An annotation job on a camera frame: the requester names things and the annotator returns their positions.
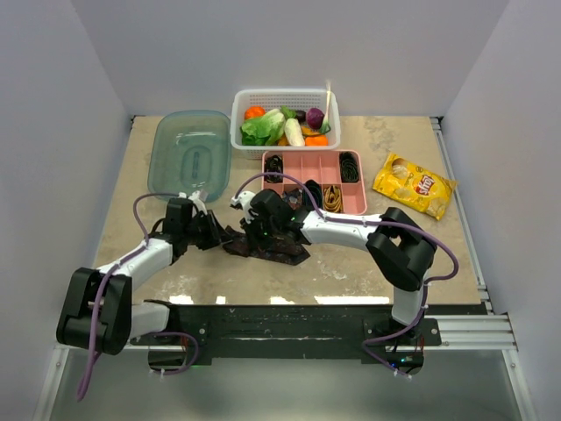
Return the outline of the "dark patterned necktie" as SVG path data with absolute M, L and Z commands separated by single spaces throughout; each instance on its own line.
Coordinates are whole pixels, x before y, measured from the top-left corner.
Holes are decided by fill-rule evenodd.
M 310 257 L 304 246 L 288 244 L 280 239 L 273 239 L 268 246 L 251 246 L 244 232 L 238 232 L 229 225 L 225 228 L 224 236 L 227 241 L 222 244 L 222 248 L 230 255 L 252 257 L 289 266 L 297 266 Z

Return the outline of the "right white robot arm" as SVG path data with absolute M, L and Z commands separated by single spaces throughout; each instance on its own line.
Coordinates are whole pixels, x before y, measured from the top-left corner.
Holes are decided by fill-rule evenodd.
M 272 189 L 243 191 L 231 207 L 244 212 L 240 225 L 250 247 L 328 244 L 369 253 L 384 278 L 394 287 L 390 332 L 403 345 L 422 333 L 416 318 L 423 306 L 423 282 L 432 266 L 436 244 L 396 208 L 381 215 L 356 216 L 325 210 L 293 209 Z

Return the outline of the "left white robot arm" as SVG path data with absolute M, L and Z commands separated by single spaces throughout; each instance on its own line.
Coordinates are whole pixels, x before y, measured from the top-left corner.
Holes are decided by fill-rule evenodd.
M 181 322 L 165 304 L 134 305 L 132 292 L 173 265 L 189 247 L 208 250 L 221 244 L 221 231 L 205 194 L 171 195 L 160 231 L 148 232 L 128 254 L 99 268 L 78 268 L 70 278 L 56 329 L 59 343 L 116 355 L 129 339 L 151 333 L 160 343 L 181 336 Z

